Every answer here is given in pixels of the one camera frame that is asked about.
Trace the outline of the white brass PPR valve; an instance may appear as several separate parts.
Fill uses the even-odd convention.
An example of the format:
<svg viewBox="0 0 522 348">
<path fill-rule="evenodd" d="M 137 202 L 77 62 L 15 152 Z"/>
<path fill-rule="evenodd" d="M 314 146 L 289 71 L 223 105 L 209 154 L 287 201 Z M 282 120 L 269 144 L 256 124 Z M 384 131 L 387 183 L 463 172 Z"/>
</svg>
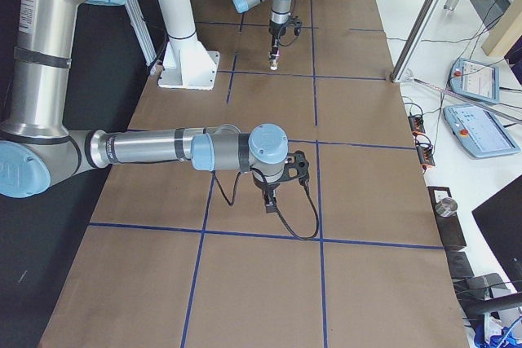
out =
<svg viewBox="0 0 522 348">
<path fill-rule="evenodd" d="M 278 54 L 271 54 L 269 56 L 269 67 L 272 71 L 276 71 L 278 70 L 278 58 L 279 58 L 279 55 Z"/>
</svg>

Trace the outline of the steel metal cup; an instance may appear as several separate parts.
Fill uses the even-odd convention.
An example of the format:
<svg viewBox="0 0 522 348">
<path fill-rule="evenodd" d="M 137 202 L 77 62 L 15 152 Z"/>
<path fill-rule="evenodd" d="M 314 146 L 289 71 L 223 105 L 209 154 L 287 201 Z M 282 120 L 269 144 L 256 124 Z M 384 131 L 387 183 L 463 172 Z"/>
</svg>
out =
<svg viewBox="0 0 522 348">
<path fill-rule="evenodd" d="M 451 197 L 442 198 L 435 204 L 435 213 L 442 218 L 453 216 L 457 211 L 458 203 Z"/>
</svg>

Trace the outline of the black metal block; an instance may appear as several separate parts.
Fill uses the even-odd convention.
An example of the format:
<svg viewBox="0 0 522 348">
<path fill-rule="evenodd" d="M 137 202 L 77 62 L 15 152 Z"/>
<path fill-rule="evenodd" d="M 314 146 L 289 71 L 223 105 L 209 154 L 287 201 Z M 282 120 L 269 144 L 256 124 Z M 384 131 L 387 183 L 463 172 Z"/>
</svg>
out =
<svg viewBox="0 0 522 348">
<path fill-rule="evenodd" d="M 446 250 L 459 251 L 467 246 L 457 213 L 453 216 L 442 218 L 435 213 L 435 204 L 438 200 L 445 197 L 452 197 L 448 187 L 427 187 L 431 206 L 436 219 L 436 225 L 440 234 L 440 239 Z"/>
</svg>

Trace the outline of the lower grey teach pendant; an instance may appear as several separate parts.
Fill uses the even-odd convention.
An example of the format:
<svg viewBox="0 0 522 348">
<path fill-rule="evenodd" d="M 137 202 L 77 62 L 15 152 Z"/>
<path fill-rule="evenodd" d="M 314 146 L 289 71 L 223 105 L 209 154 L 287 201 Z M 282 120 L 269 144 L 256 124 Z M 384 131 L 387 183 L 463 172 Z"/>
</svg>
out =
<svg viewBox="0 0 522 348">
<path fill-rule="evenodd" d="M 520 147 L 502 123 L 488 110 L 471 104 L 457 104 L 443 109 L 446 123 L 463 148 L 474 158 L 508 156 Z"/>
</svg>

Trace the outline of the grey teach pendant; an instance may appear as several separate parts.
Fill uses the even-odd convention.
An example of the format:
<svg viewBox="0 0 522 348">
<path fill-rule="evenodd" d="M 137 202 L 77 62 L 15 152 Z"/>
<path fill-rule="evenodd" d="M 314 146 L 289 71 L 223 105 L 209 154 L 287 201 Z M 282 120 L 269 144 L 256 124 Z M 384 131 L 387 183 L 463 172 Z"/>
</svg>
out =
<svg viewBox="0 0 522 348">
<path fill-rule="evenodd" d="M 502 123 L 488 110 L 471 104 L 457 104 L 443 109 L 446 123 L 463 148 L 474 158 L 508 156 L 520 147 Z"/>
<path fill-rule="evenodd" d="M 487 104 L 499 104 L 499 77 L 497 65 L 459 57 L 449 71 L 448 85 L 458 95 Z"/>
</svg>

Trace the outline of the upper grey teach pendant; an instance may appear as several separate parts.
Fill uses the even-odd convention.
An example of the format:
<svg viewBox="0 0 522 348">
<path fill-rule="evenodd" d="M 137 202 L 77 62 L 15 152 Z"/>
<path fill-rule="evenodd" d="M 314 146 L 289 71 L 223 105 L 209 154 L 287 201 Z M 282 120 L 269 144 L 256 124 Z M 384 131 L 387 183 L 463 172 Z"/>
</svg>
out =
<svg viewBox="0 0 522 348">
<path fill-rule="evenodd" d="M 459 57 L 449 71 L 448 85 L 458 95 L 487 104 L 499 104 L 499 77 L 497 65 Z"/>
</svg>

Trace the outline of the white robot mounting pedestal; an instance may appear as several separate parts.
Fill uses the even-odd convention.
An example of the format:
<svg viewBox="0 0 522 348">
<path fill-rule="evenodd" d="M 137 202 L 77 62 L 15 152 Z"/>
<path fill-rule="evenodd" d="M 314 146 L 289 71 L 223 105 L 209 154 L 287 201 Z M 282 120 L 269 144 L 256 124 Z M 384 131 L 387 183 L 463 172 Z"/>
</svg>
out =
<svg viewBox="0 0 522 348">
<path fill-rule="evenodd" d="M 219 52 L 198 40 L 190 0 L 158 0 L 168 44 L 158 79 L 162 88 L 212 90 Z"/>
</svg>

